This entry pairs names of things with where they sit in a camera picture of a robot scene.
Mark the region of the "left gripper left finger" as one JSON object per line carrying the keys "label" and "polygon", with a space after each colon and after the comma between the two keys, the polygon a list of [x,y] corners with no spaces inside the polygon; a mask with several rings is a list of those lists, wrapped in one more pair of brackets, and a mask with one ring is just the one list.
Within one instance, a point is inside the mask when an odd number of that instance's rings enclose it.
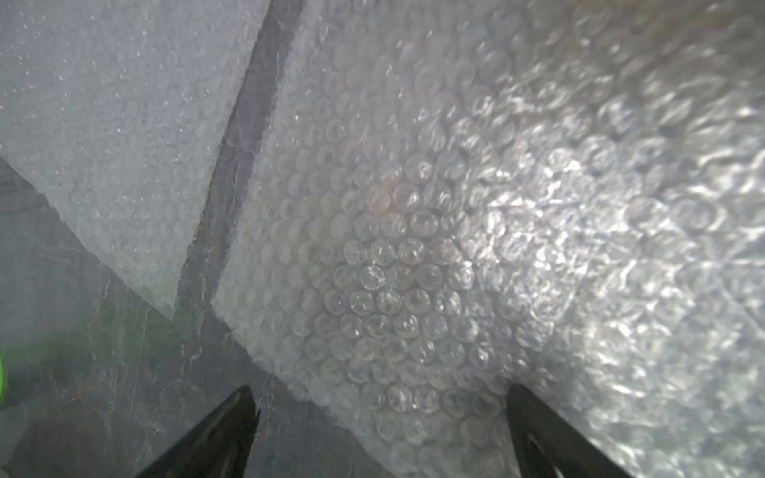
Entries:
{"label": "left gripper left finger", "polygon": [[139,476],[242,478],[259,418],[251,388],[241,386]]}

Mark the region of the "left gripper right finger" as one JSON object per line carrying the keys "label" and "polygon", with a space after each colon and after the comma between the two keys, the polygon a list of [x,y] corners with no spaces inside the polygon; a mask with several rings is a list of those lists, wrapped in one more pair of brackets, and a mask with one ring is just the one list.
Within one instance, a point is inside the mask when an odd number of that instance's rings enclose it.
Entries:
{"label": "left gripper right finger", "polygon": [[512,384],[506,404],[521,477],[630,477],[526,386]]}

